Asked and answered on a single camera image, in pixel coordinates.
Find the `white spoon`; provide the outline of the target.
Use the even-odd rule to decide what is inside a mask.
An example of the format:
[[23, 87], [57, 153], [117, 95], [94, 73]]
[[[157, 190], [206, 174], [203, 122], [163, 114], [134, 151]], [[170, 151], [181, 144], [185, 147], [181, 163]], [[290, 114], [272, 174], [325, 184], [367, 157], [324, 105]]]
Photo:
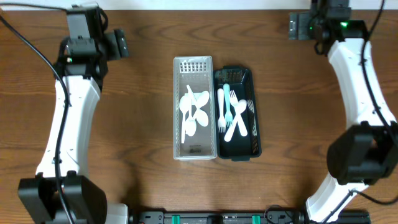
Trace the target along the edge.
[[181, 132], [182, 132], [181, 133], [181, 135], [182, 135], [181, 143], [182, 144], [185, 142], [185, 135], [186, 135], [186, 133], [185, 133], [185, 122], [186, 122], [185, 116], [186, 116], [186, 113], [188, 112], [189, 106], [191, 106], [191, 105], [192, 105], [192, 101], [189, 96], [184, 95], [181, 97], [179, 108], [182, 112], [182, 130], [181, 130]]
[[[187, 85], [187, 90], [188, 90], [188, 94], [190, 95], [190, 97], [191, 97], [191, 99], [192, 99], [193, 104], [195, 105], [195, 104], [196, 104], [196, 100], [195, 100], [195, 97], [193, 96], [193, 91], [192, 91], [192, 89], [190, 88], [190, 85]], [[203, 111], [202, 109], [198, 110], [198, 109], [196, 108], [196, 111], [195, 111], [195, 113], [194, 113], [194, 115], [193, 115], [193, 118], [196, 119], [197, 122], [198, 122], [201, 126], [203, 126], [203, 127], [208, 126], [208, 123], [209, 123], [208, 115], [207, 115], [207, 113], [206, 113], [205, 111]]]
[[195, 119], [192, 116], [192, 106], [189, 106], [188, 109], [188, 118], [186, 119], [185, 122], [185, 133], [192, 137], [195, 135], [195, 132], [197, 130], [197, 124]]
[[230, 140], [232, 139], [236, 125], [238, 124], [238, 121], [241, 119], [241, 113], [243, 113], [246, 110], [246, 106], [247, 106], [246, 100], [239, 100], [237, 105], [234, 106], [236, 114], [233, 119], [232, 125], [228, 128], [224, 136], [225, 142], [230, 142]]
[[208, 103], [210, 98], [210, 94], [208, 91], [203, 91], [201, 93], [193, 93], [193, 96], [195, 97], [196, 100], [195, 106], [198, 110], [204, 107]]

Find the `white fork diagonal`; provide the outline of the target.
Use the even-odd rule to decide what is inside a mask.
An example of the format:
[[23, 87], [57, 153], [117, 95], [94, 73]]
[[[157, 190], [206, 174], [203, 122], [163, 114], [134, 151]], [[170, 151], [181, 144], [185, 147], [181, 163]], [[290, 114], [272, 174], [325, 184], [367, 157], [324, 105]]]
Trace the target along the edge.
[[235, 111], [235, 117], [233, 119], [233, 128], [232, 132], [234, 132], [235, 127], [237, 126], [242, 137], [246, 137], [248, 135], [248, 131], [246, 125], [244, 124], [242, 113], [245, 112], [247, 107], [246, 100], [238, 100], [236, 93], [234, 90], [231, 90], [229, 93], [230, 102]]

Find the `pale green plastic fork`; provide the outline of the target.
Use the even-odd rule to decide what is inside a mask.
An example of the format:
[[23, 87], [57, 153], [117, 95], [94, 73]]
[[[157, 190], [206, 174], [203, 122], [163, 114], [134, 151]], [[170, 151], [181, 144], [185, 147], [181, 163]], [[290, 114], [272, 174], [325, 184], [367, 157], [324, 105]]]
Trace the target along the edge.
[[226, 126], [230, 127], [233, 122], [233, 115], [230, 110], [231, 105], [230, 105], [230, 97], [229, 97], [229, 93], [230, 93], [229, 84], [225, 83], [223, 85], [223, 91], [224, 91], [224, 101], [225, 101], [225, 105], [226, 105], [226, 113], [225, 113]]

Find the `white fork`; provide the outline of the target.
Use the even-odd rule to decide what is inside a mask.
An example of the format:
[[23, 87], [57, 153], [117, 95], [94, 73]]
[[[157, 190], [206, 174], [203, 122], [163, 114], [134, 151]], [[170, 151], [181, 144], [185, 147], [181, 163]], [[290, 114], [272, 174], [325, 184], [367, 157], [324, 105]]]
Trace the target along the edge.
[[217, 90], [217, 98], [218, 98], [218, 109], [219, 109], [218, 129], [220, 133], [224, 133], [226, 131], [226, 120], [224, 118], [224, 111], [223, 111], [224, 91], [222, 88], [219, 88]]

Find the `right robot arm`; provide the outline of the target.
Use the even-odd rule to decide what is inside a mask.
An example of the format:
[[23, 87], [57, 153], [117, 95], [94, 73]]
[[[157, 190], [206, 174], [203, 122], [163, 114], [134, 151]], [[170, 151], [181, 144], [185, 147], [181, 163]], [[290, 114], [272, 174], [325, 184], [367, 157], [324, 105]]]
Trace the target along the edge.
[[356, 196], [389, 177], [397, 165], [397, 120], [374, 69], [370, 38], [374, 27], [351, 18], [347, 0], [313, 0], [307, 12], [289, 15], [289, 38], [314, 40], [338, 79], [346, 129], [328, 148], [328, 173], [318, 190], [294, 213], [293, 223], [364, 223], [346, 210]]

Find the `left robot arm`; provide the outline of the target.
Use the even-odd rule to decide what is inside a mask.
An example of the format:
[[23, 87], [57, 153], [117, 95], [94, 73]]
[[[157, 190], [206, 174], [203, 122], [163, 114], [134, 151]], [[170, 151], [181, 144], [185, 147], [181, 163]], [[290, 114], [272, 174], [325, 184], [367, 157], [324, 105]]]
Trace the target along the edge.
[[98, 6], [66, 10], [69, 35], [60, 44], [56, 103], [49, 141], [33, 178], [18, 196], [35, 223], [127, 223], [128, 206], [109, 202], [89, 178], [88, 145], [108, 62], [129, 55], [124, 32], [108, 31]]

